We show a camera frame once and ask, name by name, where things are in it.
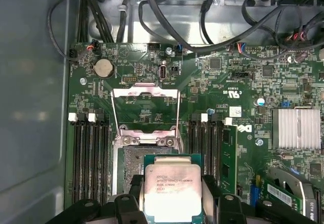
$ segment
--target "ram slot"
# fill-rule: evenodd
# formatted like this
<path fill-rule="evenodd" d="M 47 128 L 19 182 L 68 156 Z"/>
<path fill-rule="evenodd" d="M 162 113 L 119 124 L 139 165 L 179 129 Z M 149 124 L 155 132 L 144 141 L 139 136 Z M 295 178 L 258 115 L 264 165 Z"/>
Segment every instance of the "ram slot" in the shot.
<path fill-rule="evenodd" d="M 99 132 L 98 132 L 99 138 L 98 138 L 98 190 L 97 190 L 97 200 L 99 201 L 99 203 L 102 204 L 102 200 L 101 200 L 101 194 L 102 194 L 102 178 L 103 178 L 103 128 L 102 126 L 99 127 Z"/>
<path fill-rule="evenodd" d="M 89 187 L 89 152 L 90 152 L 90 140 L 91 140 L 91 126 L 84 126 L 84 141 L 83 141 L 83 151 L 82 151 L 82 199 L 88 199 L 88 187 Z"/>
<path fill-rule="evenodd" d="M 92 194 L 90 199 L 96 199 L 98 192 L 98 166 L 99 166 L 99 126 L 93 126 L 92 134 L 92 156 L 91 156 L 91 167 L 92 167 L 92 176 L 91 176 L 91 189 Z"/>
<path fill-rule="evenodd" d="M 215 127 L 214 122 L 208 121 L 207 123 L 207 138 L 205 146 L 205 174 L 213 175 L 214 171 L 214 158 L 216 156 L 215 152 Z"/>
<path fill-rule="evenodd" d="M 193 145 L 193 153 L 201 154 L 201 147 L 202 147 L 201 136 L 203 135 L 202 132 L 203 131 L 201 128 L 201 122 L 198 121 L 195 129 L 195 141 Z"/>
<path fill-rule="evenodd" d="M 206 143 L 207 143 L 207 139 L 208 139 L 208 136 L 207 136 L 207 122 L 201 122 L 200 123 L 200 128 L 199 128 L 199 137 L 200 137 L 200 140 L 199 140 L 199 147 L 200 147 L 200 154 L 201 154 L 201 168 L 203 170 L 203 173 L 206 174 L 207 172 L 207 148 L 206 148 Z"/>
<path fill-rule="evenodd" d="M 220 181 L 220 172 L 221 172 L 221 147 L 223 143 L 223 128 L 224 124 L 221 121 L 216 121 L 216 157 L 214 159 L 214 177 L 217 182 Z"/>
<path fill-rule="evenodd" d="M 188 153 L 193 153 L 193 146 L 195 145 L 196 140 L 196 121 L 189 121 L 189 132 L 188 132 Z"/>
<path fill-rule="evenodd" d="M 73 145 L 73 192 L 72 202 L 78 201 L 79 193 L 79 162 L 80 162 L 80 138 L 81 138 L 81 125 L 79 122 L 74 127 L 74 145 Z"/>
<path fill-rule="evenodd" d="M 102 201 L 106 204 L 109 200 L 109 127 L 103 126 L 103 178 L 102 178 Z"/>

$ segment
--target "usb port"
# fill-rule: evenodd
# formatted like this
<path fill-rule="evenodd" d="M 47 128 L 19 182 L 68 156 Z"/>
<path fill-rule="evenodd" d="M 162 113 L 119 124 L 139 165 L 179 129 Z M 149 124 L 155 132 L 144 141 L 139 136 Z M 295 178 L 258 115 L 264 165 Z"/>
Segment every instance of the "usb port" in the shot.
<path fill-rule="evenodd" d="M 159 75 L 160 79 L 165 79 L 167 77 L 167 67 L 166 66 L 161 65 L 159 72 L 160 72 L 160 75 Z"/>

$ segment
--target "motherboard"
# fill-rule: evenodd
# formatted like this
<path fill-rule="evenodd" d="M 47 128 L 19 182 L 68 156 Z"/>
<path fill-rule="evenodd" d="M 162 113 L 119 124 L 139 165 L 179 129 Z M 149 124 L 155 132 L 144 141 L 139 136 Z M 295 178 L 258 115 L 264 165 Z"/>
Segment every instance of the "motherboard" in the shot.
<path fill-rule="evenodd" d="M 278 52 L 246 47 L 263 58 Z M 202 174 L 224 193 L 251 205 L 272 195 L 294 207 L 288 188 L 265 186 L 269 169 L 283 169 L 317 189 L 321 212 L 321 59 L 320 50 L 267 61 L 233 48 L 196 54 L 180 45 L 100 44 L 70 65 L 65 208 L 128 193 L 133 175 L 144 172 L 144 155 L 198 153 Z"/>

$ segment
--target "silver heatsink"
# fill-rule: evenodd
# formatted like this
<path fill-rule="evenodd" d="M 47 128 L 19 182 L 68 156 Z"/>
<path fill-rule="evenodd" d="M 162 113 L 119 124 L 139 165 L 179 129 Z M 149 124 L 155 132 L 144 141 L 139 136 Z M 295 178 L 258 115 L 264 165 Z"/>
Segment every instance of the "silver heatsink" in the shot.
<path fill-rule="evenodd" d="M 274 109 L 273 146 L 282 149 L 320 149 L 318 109 Z"/>

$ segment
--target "white sticker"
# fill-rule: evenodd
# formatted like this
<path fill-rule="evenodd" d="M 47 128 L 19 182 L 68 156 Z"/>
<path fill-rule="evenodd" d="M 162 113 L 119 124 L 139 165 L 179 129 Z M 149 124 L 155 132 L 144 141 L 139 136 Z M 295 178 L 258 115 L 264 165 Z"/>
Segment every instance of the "white sticker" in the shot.
<path fill-rule="evenodd" d="M 229 117 L 242 117 L 242 107 L 241 106 L 235 106 L 235 107 L 229 107 Z"/>
<path fill-rule="evenodd" d="M 282 202 L 286 203 L 290 207 L 293 206 L 293 200 L 290 196 L 286 195 L 285 193 L 281 192 L 280 190 L 276 189 L 275 187 L 268 184 L 268 192 L 275 197 L 277 197 Z"/>

